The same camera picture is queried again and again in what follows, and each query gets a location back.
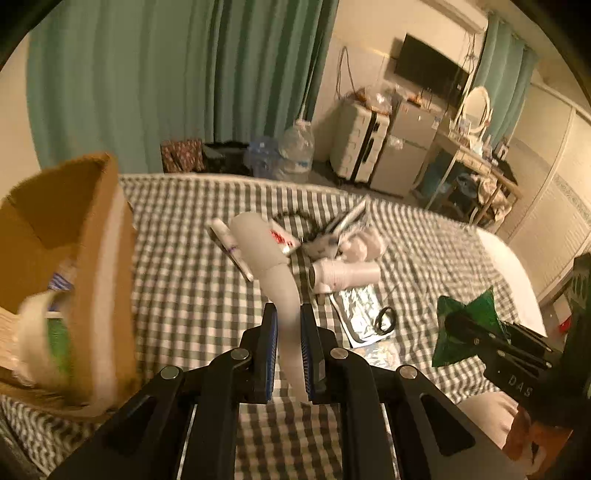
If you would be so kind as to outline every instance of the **white bottle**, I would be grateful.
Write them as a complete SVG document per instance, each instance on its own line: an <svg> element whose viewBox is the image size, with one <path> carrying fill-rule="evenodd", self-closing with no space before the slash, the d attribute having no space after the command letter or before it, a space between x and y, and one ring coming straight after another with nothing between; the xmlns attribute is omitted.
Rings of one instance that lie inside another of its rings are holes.
<svg viewBox="0 0 591 480"><path fill-rule="evenodd" d="M277 180L305 183L312 169L314 135L312 124L296 120L279 139L279 153L283 157L276 170Z"/></svg>

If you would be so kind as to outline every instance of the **green curtain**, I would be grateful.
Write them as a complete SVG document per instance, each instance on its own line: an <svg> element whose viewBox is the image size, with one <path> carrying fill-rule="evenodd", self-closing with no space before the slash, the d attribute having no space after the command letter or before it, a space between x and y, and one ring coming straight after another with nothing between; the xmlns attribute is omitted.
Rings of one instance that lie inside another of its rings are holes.
<svg viewBox="0 0 591 480"><path fill-rule="evenodd" d="M537 61L537 54L510 25L496 14L489 17L473 86L484 85L491 98L492 119L485 138L491 135L493 145L515 128Z"/></svg>
<svg viewBox="0 0 591 480"><path fill-rule="evenodd" d="M338 0L65 0L31 33L42 167L110 151L162 171L160 143L279 135L314 112Z"/></svg>

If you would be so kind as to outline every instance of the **television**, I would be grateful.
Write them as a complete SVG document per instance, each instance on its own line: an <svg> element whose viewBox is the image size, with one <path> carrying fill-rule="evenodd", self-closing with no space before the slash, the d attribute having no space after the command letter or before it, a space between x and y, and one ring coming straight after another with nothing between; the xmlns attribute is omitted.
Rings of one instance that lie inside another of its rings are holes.
<svg viewBox="0 0 591 480"><path fill-rule="evenodd" d="M394 73L416 83L458 108L468 72L444 54L412 35L406 35Z"/></svg>

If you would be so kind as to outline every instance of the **floor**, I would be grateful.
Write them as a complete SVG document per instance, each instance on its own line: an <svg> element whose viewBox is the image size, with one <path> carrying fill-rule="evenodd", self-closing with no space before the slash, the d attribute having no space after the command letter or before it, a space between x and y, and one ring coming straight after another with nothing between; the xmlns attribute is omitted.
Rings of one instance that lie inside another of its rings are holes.
<svg viewBox="0 0 591 480"><path fill-rule="evenodd" d="M373 198L390 200L391 202L397 203L405 203L415 207L419 206L417 199L412 195L401 198L394 195L389 195L387 193L371 190L366 183L352 183L349 181L343 181L339 179L337 175L335 175L329 162L315 161L312 164L312 171L308 176L308 183L322 185L324 187L336 187L350 193L358 193L361 195L368 194Z"/></svg>

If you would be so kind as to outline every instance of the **bed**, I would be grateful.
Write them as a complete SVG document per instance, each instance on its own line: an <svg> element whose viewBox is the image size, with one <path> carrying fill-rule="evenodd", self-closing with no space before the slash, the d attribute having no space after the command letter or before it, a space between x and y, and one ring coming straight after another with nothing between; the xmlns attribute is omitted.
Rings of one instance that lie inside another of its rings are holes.
<svg viewBox="0 0 591 480"><path fill-rule="evenodd" d="M248 283L214 243L207 229L211 218L227 222L247 210L266 217L303 210L325 225L361 198L326 187L216 175L123 175L121 185L138 232L132 300L144 381L165 365L208 364L237 347L242 332L260 321L266 299L258 282ZM469 302L492 286L501 320L542 332L535 296L515 256L493 235L425 210L374 199L371 215L388 241L377 291L396 309L399 323L392 337L364 351L368 361L395 368L393 359L399 358L416 365L456 403L495 390L477 358L430 366L436 303L440 295ZM298 219L288 227L299 234L305 229ZM330 302L308 287L310 260L298 251L291 266L301 299L312 304L319 325L348 346ZM6 397L1 406L23 450L45 474L95 428ZM277 369L272 400L241 406L235 478L340 478L338 418L336 407L292 400Z"/></svg>

